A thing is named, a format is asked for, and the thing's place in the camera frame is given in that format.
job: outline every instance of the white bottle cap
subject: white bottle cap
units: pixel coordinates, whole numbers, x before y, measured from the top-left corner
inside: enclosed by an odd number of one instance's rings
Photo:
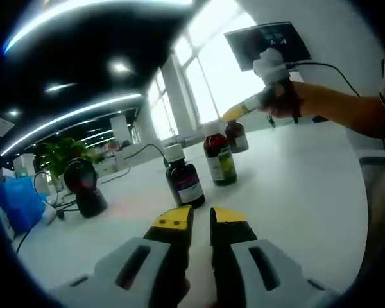
[[[249,110],[249,111],[255,110],[255,109],[257,109],[257,107],[261,106],[257,95],[253,95],[250,98],[247,98],[244,101],[244,104],[245,104],[245,107],[247,108],[247,110]]]
[[[217,121],[217,122],[203,125],[202,132],[206,137],[221,133],[219,122]]]
[[[168,162],[176,162],[177,160],[184,159],[184,151],[182,150],[181,144],[177,143],[173,146],[166,148],[166,158]]]

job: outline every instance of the human hand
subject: human hand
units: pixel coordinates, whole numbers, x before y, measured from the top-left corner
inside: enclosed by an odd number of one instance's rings
[[[320,85],[311,85],[303,82],[292,82],[298,102],[294,102],[294,98],[288,96],[281,84],[275,85],[274,97],[267,101],[258,110],[266,112],[277,118],[292,117],[293,105],[299,104],[302,116],[315,116],[313,110],[316,105],[330,99],[334,95],[334,91],[322,87]]]

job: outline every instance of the green leaves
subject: green leaves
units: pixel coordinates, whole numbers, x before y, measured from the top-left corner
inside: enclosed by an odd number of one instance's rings
[[[73,138],[61,138],[58,143],[45,143],[46,150],[40,163],[50,162],[49,170],[53,177],[58,178],[64,173],[70,160],[81,157],[90,162],[93,161],[89,155],[90,150],[81,141]]]

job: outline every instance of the white table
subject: white table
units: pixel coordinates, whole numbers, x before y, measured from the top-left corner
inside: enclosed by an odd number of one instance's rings
[[[180,307],[215,300],[210,265],[210,208],[246,213],[259,239],[268,239],[299,262],[304,275],[344,291],[364,254],[368,212],[361,169],[345,129],[332,124],[291,125],[247,134],[250,149],[234,155],[238,182],[216,187],[202,145],[185,149],[198,170],[205,205],[194,213],[187,278],[191,290]],[[49,227],[37,226],[20,257],[45,289],[83,273],[175,206],[162,159],[132,168],[100,186],[109,208],[93,219],[77,212]]]

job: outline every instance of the brown glass bottle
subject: brown glass bottle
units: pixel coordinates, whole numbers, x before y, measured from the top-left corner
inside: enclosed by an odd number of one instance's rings
[[[170,166],[166,178],[177,206],[191,205],[195,209],[205,202],[197,170],[192,164],[186,164],[181,144],[166,148],[166,157]]]
[[[218,186],[230,185],[237,181],[234,160],[227,138],[222,135],[218,123],[203,127],[206,136],[204,152],[210,168],[212,181]]]
[[[230,121],[225,127],[225,135],[228,139],[232,153],[240,153],[248,150],[244,126],[236,120]]]

